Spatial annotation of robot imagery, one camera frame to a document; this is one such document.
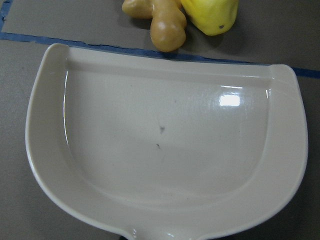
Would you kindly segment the beige plastic dustpan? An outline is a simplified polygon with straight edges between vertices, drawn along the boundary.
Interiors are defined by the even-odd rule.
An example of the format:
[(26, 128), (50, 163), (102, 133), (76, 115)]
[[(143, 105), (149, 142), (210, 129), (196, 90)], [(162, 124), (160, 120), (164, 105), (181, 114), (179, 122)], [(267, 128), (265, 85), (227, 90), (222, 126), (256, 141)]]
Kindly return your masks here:
[(308, 158), (287, 65), (58, 43), (36, 75), (25, 144), (56, 205), (129, 240), (208, 240), (257, 226), (293, 198)]

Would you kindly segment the tan toy ginger root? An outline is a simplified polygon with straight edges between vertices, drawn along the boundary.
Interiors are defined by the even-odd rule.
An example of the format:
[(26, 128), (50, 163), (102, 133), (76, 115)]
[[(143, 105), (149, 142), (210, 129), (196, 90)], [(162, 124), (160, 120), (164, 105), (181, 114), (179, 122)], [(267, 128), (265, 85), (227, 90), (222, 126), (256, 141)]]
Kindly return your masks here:
[(172, 52), (186, 41), (187, 19), (179, 0), (125, 0), (122, 11), (135, 19), (151, 19), (150, 38), (161, 52)]

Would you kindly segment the yellow toy potato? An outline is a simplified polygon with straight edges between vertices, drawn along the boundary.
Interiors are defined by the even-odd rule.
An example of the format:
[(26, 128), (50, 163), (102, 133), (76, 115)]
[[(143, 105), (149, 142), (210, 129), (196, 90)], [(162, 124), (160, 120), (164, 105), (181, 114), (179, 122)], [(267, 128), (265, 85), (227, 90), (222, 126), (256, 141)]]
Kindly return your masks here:
[(229, 31), (239, 7), (238, 0), (182, 0), (181, 4), (193, 25), (207, 36)]

